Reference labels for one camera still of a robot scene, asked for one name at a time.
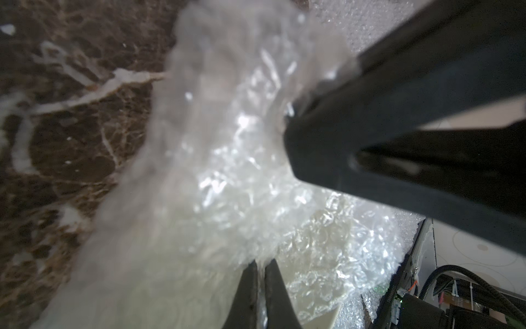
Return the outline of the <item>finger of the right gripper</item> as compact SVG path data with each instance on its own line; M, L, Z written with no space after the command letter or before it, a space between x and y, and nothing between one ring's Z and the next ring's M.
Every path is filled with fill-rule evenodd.
M427 124L525 94L525 2L433 1L295 102L284 146L313 185L439 219L525 253L525 121Z

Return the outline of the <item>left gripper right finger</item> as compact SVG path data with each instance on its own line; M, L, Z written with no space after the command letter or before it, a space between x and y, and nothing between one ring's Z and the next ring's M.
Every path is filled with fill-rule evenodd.
M302 329L275 259L265 267L264 290L267 329Z

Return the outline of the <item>cream white bowl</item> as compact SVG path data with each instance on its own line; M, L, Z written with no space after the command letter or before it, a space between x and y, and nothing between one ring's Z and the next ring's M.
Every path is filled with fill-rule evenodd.
M280 247L276 259L301 324L337 310L334 328L365 327L354 242L350 223L310 223Z

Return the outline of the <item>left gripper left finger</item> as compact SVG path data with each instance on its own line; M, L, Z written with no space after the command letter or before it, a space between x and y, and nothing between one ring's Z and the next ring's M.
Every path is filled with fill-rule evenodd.
M258 266L251 262L242 272L230 312L222 329L255 329L258 319Z

